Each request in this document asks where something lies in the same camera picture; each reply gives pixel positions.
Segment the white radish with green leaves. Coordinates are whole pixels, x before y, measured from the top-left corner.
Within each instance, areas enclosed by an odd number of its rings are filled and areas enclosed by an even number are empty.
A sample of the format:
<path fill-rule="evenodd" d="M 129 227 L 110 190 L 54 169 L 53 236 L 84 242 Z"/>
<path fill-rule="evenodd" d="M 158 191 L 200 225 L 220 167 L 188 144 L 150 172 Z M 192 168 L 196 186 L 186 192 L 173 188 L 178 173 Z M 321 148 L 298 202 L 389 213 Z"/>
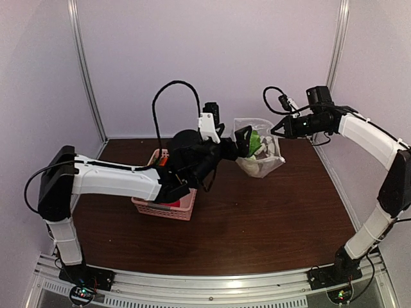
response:
<path fill-rule="evenodd" d="M 277 137 L 260 135 L 253 130 L 248 157 L 239 158 L 236 162 L 247 175 L 264 178 L 282 166 L 286 160 L 281 155 Z"/>

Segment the clear zip top bag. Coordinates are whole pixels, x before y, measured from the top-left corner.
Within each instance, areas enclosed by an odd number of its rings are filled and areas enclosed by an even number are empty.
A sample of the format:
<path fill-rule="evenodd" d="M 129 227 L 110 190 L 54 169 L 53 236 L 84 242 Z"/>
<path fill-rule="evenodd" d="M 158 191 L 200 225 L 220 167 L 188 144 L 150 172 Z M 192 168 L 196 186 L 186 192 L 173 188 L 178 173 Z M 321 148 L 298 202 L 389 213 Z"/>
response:
<path fill-rule="evenodd" d="M 250 149 L 246 158 L 238 158 L 236 163 L 249 176 L 264 178 L 273 170 L 285 164 L 279 147 L 279 138 L 270 130 L 274 125 L 260 118 L 235 118 L 234 131 L 251 126 Z"/>

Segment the red apple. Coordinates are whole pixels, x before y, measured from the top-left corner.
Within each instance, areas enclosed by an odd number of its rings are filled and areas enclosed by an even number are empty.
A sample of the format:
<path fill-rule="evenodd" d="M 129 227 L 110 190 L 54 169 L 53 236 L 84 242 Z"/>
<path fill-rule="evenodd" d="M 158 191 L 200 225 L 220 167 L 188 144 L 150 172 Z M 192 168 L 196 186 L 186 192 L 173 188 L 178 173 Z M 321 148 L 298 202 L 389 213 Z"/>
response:
<path fill-rule="evenodd" d="M 172 203 L 161 203 L 161 205 L 167 206 L 167 207 L 176 207 L 176 208 L 179 208 L 179 207 L 180 207 L 180 200 L 177 200 L 177 201 L 172 202 Z"/>

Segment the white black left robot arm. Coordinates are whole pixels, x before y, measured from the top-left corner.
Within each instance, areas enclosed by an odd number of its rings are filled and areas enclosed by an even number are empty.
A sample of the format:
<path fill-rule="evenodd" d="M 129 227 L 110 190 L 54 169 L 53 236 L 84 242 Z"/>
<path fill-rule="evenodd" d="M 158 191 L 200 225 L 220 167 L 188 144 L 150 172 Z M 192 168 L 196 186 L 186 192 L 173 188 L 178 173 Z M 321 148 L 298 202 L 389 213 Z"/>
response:
<path fill-rule="evenodd" d="M 71 218 L 72 195 L 106 194 L 173 203 L 202 185 L 221 160 L 246 157 L 251 131 L 246 126 L 233 139 L 212 140 L 198 131 L 183 130 L 167 143 L 167 161 L 149 166 L 92 160 L 75 153 L 73 146 L 63 146 L 47 167 L 36 172 L 41 182 L 34 213 L 50 229 L 67 274 L 79 285 L 92 280 Z"/>

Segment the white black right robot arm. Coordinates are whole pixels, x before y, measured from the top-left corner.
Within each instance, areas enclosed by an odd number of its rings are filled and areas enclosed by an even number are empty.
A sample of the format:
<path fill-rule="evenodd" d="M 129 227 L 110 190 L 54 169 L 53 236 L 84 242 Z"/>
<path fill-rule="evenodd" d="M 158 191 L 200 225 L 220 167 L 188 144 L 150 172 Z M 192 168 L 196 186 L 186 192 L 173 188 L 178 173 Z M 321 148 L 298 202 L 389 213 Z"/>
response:
<path fill-rule="evenodd" d="M 410 207 L 410 146 L 386 132 L 370 119 L 349 106 L 334 104 L 327 86 L 306 90 L 307 109 L 301 115 L 292 99 L 281 92 L 278 100 L 283 111 L 269 108 L 282 120 L 273 126 L 271 134 L 283 139 L 298 139 L 316 133 L 339 134 L 371 154 L 387 170 L 379 190 L 377 204 L 362 227 L 336 254 L 329 277 L 343 283 L 400 220 L 400 215 Z"/>

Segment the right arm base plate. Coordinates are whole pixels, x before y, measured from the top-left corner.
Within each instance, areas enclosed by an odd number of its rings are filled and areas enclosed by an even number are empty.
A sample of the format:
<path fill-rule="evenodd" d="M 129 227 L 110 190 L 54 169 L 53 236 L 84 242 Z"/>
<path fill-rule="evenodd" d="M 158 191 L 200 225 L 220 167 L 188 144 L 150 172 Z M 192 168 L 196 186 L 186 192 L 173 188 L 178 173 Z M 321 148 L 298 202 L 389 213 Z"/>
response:
<path fill-rule="evenodd" d="M 332 264 L 323 267 L 313 266 L 307 272 L 307 277 L 311 290 L 318 290 L 340 284 L 347 284 L 350 280 L 362 278 L 363 275 L 359 268 L 355 268 L 346 274 L 337 274 Z"/>

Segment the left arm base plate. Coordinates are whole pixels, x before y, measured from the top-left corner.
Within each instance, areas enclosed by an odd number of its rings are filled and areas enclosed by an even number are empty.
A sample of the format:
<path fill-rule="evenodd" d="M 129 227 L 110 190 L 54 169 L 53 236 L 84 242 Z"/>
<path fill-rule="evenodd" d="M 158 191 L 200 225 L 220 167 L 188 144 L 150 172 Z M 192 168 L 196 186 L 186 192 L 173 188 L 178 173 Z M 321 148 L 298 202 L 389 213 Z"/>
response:
<path fill-rule="evenodd" d="M 77 286 L 110 291 L 115 273 L 108 269 L 95 268 L 85 264 L 74 266 L 63 265 L 58 277 L 60 280 L 70 282 Z"/>

